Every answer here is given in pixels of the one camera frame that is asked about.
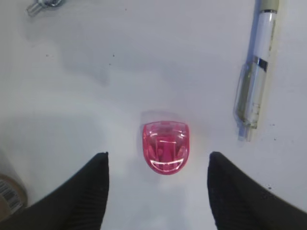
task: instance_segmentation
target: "pink translucent object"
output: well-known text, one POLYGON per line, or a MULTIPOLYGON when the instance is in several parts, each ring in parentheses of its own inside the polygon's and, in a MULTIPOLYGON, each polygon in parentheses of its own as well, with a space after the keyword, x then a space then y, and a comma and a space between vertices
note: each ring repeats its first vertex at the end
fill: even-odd
POLYGON ((173 121, 146 124, 143 151, 146 162, 155 172, 163 175, 177 173, 189 157, 189 127, 173 121))

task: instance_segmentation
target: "white pen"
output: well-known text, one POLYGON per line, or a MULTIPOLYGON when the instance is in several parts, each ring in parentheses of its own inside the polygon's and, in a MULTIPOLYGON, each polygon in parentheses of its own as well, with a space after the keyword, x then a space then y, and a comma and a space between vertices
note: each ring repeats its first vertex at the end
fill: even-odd
POLYGON ((261 0, 253 60, 247 65, 239 87, 236 115, 245 128, 244 136, 248 140, 251 131, 258 126, 278 7, 279 0, 261 0))

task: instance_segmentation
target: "white desk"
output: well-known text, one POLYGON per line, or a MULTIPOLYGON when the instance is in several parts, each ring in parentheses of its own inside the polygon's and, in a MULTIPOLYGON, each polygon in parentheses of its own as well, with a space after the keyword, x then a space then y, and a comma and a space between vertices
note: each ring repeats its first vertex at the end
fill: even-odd
POLYGON ((0 2, 0 149, 30 203, 109 151, 104 230, 215 229, 208 156, 221 151, 307 211, 306 8, 282 0, 259 130, 237 140, 233 106, 254 1, 68 0, 29 20, 31 0, 0 2), (140 126, 181 119, 186 167, 160 176, 140 126))

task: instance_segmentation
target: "barcode label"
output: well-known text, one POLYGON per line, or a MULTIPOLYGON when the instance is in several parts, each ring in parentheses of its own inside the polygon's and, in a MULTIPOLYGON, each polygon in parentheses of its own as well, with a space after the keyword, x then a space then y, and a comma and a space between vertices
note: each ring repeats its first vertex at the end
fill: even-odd
POLYGON ((4 180, 0 180, 0 196, 4 198, 10 207, 11 214, 19 210, 23 204, 14 189, 11 188, 4 180))

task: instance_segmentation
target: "pen clip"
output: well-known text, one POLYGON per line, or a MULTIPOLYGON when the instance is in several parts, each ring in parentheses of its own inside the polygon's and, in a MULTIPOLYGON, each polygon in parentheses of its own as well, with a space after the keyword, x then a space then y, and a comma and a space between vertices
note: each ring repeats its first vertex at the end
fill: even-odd
POLYGON ((242 67, 239 84, 237 88, 235 114, 236 114, 236 119, 237 120, 239 119, 242 123, 245 122, 244 117, 245 117, 246 103, 248 99, 248 91, 250 87, 251 72, 252 72, 252 62, 249 62, 242 67))

